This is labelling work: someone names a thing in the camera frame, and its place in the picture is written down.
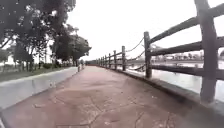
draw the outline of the tree foliage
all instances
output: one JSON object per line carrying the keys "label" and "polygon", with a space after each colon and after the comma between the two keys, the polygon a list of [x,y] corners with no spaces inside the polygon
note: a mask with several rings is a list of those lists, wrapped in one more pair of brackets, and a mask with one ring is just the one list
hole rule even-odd
{"label": "tree foliage", "polygon": [[75,3],[75,0],[1,0],[0,48],[11,44],[8,51],[15,61],[32,63],[33,57],[43,55],[47,42],[53,40],[57,58],[68,60],[71,54],[79,58],[86,51],[81,48],[85,45],[71,49],[74,38],[70,33],[74,28],[66,25],[67,12],[74,9]]}
{"label": "tree foliage", "polygon": [[8,52],[6,50],[0,49],[0,62],[5,62],[8,60]]}

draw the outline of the grass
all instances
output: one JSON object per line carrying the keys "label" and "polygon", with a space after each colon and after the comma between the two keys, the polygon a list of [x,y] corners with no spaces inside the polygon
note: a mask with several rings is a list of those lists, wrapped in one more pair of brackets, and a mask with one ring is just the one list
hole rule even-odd
{"label": "grass", "polygon": [[0,82],[20,79],[23,77],[39,75],[39,74],[48,73],[48,72],[59,71],[59,70],[65,69],[65,68],[67,68],[67,67],[54,68],[54,69],[37,69],[32,72],[20,71],[20,72],[9,72],[9,73],[4,73],[4,74],[2,73],[2,74],[0,74]]}

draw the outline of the wooden fence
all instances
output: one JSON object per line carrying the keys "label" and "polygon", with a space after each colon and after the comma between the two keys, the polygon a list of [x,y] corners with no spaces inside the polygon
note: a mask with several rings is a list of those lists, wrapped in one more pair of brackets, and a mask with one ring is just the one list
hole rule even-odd
{"label": "wooden fence", "polygon": [[[224,47],[224,37],[217,37],[214,18],[224,15],[224,4],[210,8],[207,0],[194,0],[197,16],[190,18],[170,29],[164,31],[163,33],[155,36],[150,39],[149,33],[144,32],[144,46],[145,46],[145,76],[151,78],[152,69],[163,70],[169,72],[190,74],[195,76],[201,76],[202,79],[202,88],[201,88],[201,100],[205,102],[213,101],[215,95],[215,86],[217,80],[224,80],[224,70],[218,69],[218,49]],[[167,36],[170,36],[174,33],[177,33],[181,30],[200,25],[202,33],[202,41],[194,42],[190,44],[180,45],[177,47],[161,49],[158,51],[152,51],[151,45]],[[166,55],[166,54],[175,54],[191,51],[204,51],[204,66],[203,68],[194,68],[194,67],[172,67],[172,66],[162,66],[162,65],[153,65],[151,63],[151,57]],[[113,68],[117,70],[117,66],[122,66],[122,70],[126,70],[126,62],[128,61],[125,58],[125,47],[122,46],[122,52],[116,53],[114,51],[113,55],[105,56],[95,61],[96,64]]]}

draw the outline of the wooden post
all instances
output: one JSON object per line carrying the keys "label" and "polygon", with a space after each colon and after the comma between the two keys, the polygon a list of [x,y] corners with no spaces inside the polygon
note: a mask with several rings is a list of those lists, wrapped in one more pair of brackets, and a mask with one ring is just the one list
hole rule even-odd
{"label": "wooden post", "polygon": [[210,9],[207,0],[194,0],[197,18],[201,27],[202,47],[204,50],[204,76],[201,88],[201,100],[212,102],[215,96],[216,70],[218,69],[218,44],[214,20],[208,15]]}
{"label": "wooden post", "polygon": [[125,46],[122,46],[122,70],[126,71]]}
{"label": "wooden post", "polygon": [[110,58],[110,53],[109,53],[109,68],[111,68],[111,58]]}
{"label": "wooden post", "polygon": [[105,55],[105,67],[107,68],[107,55]]}
{"label": "wooden post", "polygon": [[105,58],[103,56],[103,67],[105,67]]}
{"label": "wooden post", "polygon": [[116,50],[114,50],[114,69],[117,70],[117,55],[116,55]]}
{"label": "wooden post", "polygon": [[146,78],[151,78],[152,76],[152,69],[150,68],[150,64],[151,64],[151,50],[149,50],[150,48],[150,37],[149,37],[149,32],[144,32],[144,45],[145,45],[145,66],[146,66],[146,70],[145,70],[145,76]]}
{"label": "wooden post", "polygon": [[103,57],[101,57],[101,67],[103,67]]}

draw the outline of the walkway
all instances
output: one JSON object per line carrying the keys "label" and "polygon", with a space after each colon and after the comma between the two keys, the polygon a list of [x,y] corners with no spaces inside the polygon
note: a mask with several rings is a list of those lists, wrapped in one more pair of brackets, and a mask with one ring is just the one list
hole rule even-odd
{"label": "walkway", "polygon": [[188,112],[143,82],[86,67],[56,88],[4,110],[3,116],[11,128],[175,128]]}

